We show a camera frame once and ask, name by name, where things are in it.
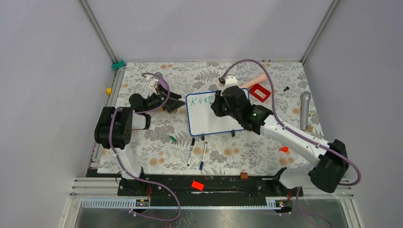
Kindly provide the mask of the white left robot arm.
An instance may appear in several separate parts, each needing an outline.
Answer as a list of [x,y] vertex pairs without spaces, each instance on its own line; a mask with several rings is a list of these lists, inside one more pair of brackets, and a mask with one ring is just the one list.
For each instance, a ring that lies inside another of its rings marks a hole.
[[186,103],[182,96],[158,86],[148,97],[135,93],[129,97],[129,107],[103,107],[98,119],[94,138],[104,149],[111,150],[121,167],[122,178],[131,179],[129,189],[135,195],[147,191],[147,183],[140,178],[143,169],[130,146],[132,130],[148,130],[150,112],[162,109],[172,113]]

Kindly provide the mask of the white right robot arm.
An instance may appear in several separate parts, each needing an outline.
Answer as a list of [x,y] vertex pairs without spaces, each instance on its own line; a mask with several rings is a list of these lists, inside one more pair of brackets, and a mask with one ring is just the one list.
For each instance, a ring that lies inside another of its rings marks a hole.
[[350,166],[342,141],[321,140],[286,124],[272,110],[251,104],[238,86],[216,91],[211,109],[217,117],[229,116],[244,130],[275,140],[308,161],[304,167],[285,168],[276,174],[272,188],[277,195],[284,196],[293,188],[308,186],[333,193]]

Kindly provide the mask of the blue framed whiteboard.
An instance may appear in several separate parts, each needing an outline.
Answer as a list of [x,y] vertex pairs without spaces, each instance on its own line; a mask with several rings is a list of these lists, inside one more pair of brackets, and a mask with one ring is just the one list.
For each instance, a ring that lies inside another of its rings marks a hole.
[[215,92],[188,94],[185,97],[186,110],[191,136],[242,131],[241,125],[230,116],[217,117],[211,109]]

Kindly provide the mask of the green marker cap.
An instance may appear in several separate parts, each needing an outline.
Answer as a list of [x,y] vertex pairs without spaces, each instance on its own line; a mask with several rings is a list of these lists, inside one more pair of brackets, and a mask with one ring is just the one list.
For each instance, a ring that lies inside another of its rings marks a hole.
[[169,136],[169,138],[174,142],[174,143],[176,143],[177,142],[177,139],[175,138],[175,137],[173,137],[173,136]]

